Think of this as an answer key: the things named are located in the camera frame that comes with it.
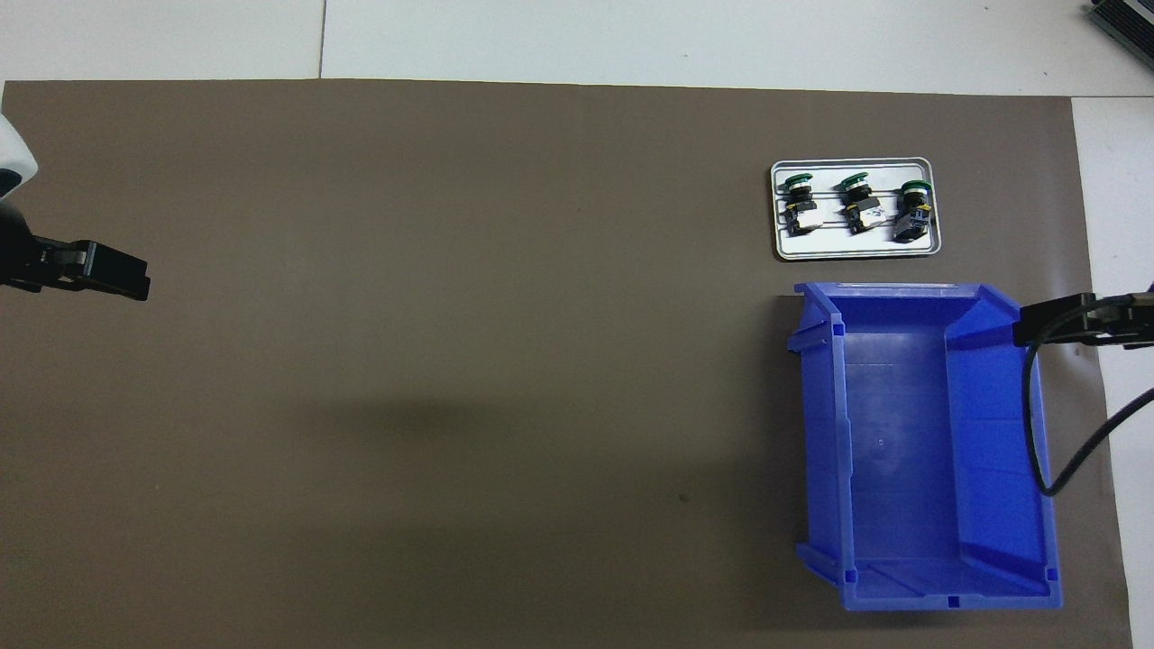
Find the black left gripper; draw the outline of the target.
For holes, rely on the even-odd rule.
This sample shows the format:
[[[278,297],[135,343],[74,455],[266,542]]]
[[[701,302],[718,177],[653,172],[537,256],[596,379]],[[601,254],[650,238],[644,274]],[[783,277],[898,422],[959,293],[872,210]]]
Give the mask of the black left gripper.
[[[18,209],[1,210],[1,283],[38,293],[54,283],[73,292],[95,291],[145,301],[150,294],[148,262],[117,248],[76,240],[54,251],[54,266],[44,261],[45,247],[33,237]]]

